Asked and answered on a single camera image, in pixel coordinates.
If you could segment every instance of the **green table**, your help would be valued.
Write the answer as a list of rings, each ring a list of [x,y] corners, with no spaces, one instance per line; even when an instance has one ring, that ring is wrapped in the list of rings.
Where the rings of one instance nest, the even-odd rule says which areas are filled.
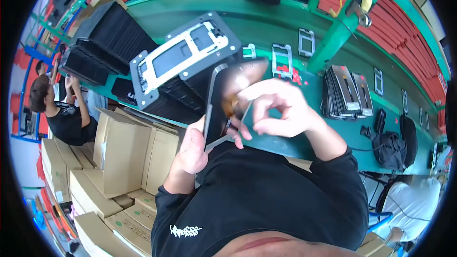
[[[218,12],[243,44],[254,43],[258,55],[268,56],[271,59],[272,43],[291,45],[294,67],[299,70],[302,81],[308,83],[300,87],[309,105],[320,113],[322,77],[307,73],[308,60],[298,56],[298,28],[313,30],[318,44],[330,27],[330,23],[311,14],[302,3],[282,0],[278,6],[267,6],[263,3],[247,0],[138,0],[129,4],[128,12],[158,44],[162,44],[164,43],[163,38],[168,32],[209,10]],[[427,111],[428,106],[414,83],[391,62],[377,48],[359,37],[358,40],[349,39],[328,63],[345,65],[350,71],[365,75],[371,88],[374,85],[373,67],[376,66],[381,69],[384,73],[384,97],[380,98],[376,94],[372,94],[374,110],[383,108],[387,113],[384,129],[399,133],[399,124],[396,123],[395,119],[399,120],[399,109],[402,107],[401,89],[408,91],[409,116],[413,120],[419,121],[419,105],[424,112]],[[130,76],[110,75],[105,86],[90,88],[117,100],[111,94],[111,88],[116,77],[130,79]],[[271,72],[265,76],[265,78],[269,77],[271,77]],[[272,111],[271,115],[279,117],[277,111]],[[249,113],[245,121],[249,128],[252,126],[251,118],[252,115]],[[374,117],[355,122],[327,120],[328,124],[340,133],[349,146],[360,149],[372,148],[368,138],[361,136],[359,132],[362,125],[372,126],[373,121]],[[168,122],[186,126],[173,121]],[[419,151],[415,163],[404,174],[430,173],[430,170],[427,169],[428,153],[433,146],[432,136],[436,136],[434,131],[436,130],[437,118],[431,116],[430,123],[431,129],[429,131],[417,126]],[[309,141],[303,134],[294,138],[252,134],[253,139],[244,141],[245,145],[299,159],[310,159],[313,156]],[[357,157],[361,171],[391,173],[390,170],[379,166],[373,152],[354,151],[354,155]]]

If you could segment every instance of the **person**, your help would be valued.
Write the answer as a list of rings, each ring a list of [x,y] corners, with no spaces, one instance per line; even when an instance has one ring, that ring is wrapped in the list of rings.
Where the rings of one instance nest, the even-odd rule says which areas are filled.
[[[100,112],[96,107],[106,108],[108,100],[93,91],[87,98],[81,94],[79,80],[76,77],[65,78],[67,103],[54,101],[54,91],[47,76],[39,76],[31,85],[29,104],[31,111],[46,115],[49,128],[54,136],[64,143],[81,146],[95,139]],[[79,106],[71,95],[73,89]]]
[[[253,102],[253,130],[304,133],[317,157],[307,172],[285,157],[244,147],[245,125],[206,153],[204,118],[190,124],[155,196],[152,256],[360,256],[368,198],[346,142],[280,79],[244,89]],[[269,117],[276,108],[281,119]],[[195,189],[194,175],[200,187]]]
[[[416,239],[429,225],[438,206],[440,191],[441,183],[436,178],[422,180],[420,186],[403,182],[392,184],[382,212],[393,213],[393,218],[374,233],[392,242]]]
[[[54,90],[54,100],[60,101],[60,77],[61,75],[57,72],[57,68],[59,66],[60,61],[55,60],[54,61],[54,66],[51,71],[47,72],[48,70],[48,65],[45,64],[42,60],[37,62],[37,65],[35,66],[35,71],[38,76],[45,75],[49,77],[50,79],[50,84],[53,86]]]

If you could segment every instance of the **black bag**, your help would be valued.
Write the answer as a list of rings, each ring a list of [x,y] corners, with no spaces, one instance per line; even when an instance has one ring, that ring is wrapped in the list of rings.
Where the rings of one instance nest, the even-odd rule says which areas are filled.
[[[372,134],[374,156],[383,168],[404,171],[406,169],[406,143],[395,132],[386,131],[383,134]]]
[[[407,146],[404,165],[408,168],[414,164],[414,160],[416,159],[418,142],[416,136],[416,125],[411,118],[406,116],[406,114],[402,114],[400,117],[400,131],[401,138]]]

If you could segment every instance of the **gray pants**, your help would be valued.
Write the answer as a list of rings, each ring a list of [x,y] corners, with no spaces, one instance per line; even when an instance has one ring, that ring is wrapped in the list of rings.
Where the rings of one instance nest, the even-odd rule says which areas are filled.
[[[97,94],[93,90],[89,90],[87,92],[87,97],[84,100],[85,105],[87,106],[87,111],[89,115],[95,118],[95,120],[99,120],[100,118],[100,111],[97,110],[96,107],[105,109],[108,107],[108,98]]]

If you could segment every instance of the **smartphone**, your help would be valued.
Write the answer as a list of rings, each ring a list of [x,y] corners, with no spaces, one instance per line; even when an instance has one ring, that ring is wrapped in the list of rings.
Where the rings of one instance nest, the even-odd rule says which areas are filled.
[[[205,151],[214,148],[238,132],[251,101],[239,99],[237,94],[259,82],[269,65],[266,57],[221,64],[212,74],[203,130]]]

